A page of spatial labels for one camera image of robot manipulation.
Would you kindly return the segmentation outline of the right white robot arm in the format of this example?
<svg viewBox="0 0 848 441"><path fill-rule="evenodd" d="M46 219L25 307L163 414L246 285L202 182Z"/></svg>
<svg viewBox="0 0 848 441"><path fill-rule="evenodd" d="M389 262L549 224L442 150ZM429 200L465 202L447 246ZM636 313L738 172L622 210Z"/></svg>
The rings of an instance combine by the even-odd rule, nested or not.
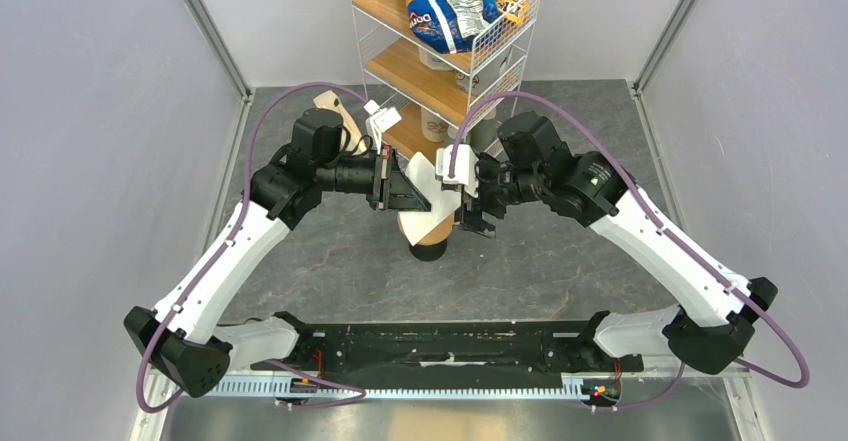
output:
<svg viewBox="0 0 848 441"><path fill-rule="evenodd" d="M463 226L489 230L482 214L501 219L509 206L540 201L616 245L676 301L655 311L596 313L577 343L585 367L601 370L627 356L674 355L717 374L741 357L759 318L742 298L767 310L777 295L770 280L721 266L602 153L572 153L548 118L520 113L498 128L497 137L504 162L465 143L440 156L440 176L466 193Z"/></svg>

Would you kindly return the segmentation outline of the red black coffee carafe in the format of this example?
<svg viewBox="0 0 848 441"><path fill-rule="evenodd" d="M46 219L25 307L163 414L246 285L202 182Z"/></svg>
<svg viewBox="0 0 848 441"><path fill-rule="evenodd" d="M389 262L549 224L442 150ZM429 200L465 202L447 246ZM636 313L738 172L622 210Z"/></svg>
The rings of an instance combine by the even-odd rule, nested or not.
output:
<svg viewBox="0 0 848 441"><path fill-rule="evenodd" d="M409 245L409 251L413 257L423 262L433 262L439 260L446 252L448 247L447 240L431 245Z"/></svg>

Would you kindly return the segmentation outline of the white paper coffee filter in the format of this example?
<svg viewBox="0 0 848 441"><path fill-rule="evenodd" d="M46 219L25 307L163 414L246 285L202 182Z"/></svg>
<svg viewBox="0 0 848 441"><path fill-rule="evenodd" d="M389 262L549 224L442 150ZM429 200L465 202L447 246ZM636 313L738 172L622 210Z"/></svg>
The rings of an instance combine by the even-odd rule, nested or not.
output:
<svg viewBox="0 0 848 441"><path fill-rule="evenodd" d="M441 189L441 184L435 177L435 167L424 154L416 153L409 160L405 174L431 203L429 212L436 214L437 221L451 213L455 217L455 212L461 204L461 196L456 191Z"/></svg>

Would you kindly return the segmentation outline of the wooden ring dripper holder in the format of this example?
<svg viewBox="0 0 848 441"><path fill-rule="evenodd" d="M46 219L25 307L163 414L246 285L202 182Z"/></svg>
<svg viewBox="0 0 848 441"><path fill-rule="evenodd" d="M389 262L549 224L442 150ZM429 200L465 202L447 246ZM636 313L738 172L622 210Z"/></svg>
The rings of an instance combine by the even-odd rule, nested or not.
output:
<svg viewBox="0 0 848 441"><path fill-rule="evenodd" d="M445 241L452 232L454 214L436 220L433 212L404 211L397 215L398 226L409 244L431 246Z"/></svg>

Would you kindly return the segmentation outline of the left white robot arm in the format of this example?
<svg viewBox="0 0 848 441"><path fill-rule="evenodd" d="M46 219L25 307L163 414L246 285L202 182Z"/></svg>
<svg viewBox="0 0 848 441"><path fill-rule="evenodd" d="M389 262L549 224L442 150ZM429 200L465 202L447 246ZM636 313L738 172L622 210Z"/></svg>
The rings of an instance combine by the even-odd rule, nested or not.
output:
<svg viewBox="0 0 848 441"><path fill-rule="evenodd" d="M326 192L364 196L374 210L431 214L435 205L400 168L383 132L401 119L379 108L368 119L371 141L354 145L342 116L330 109L305 111L289 143L249 172L242 199L213 245L178 285L151 309L134 307L125 329L140 351L140 373L154 367L181 394L200 397L232 368L279 359L290 369L307 366L310 338L280 317L222 326L224 309L259 262L316 208Z"/></svg>

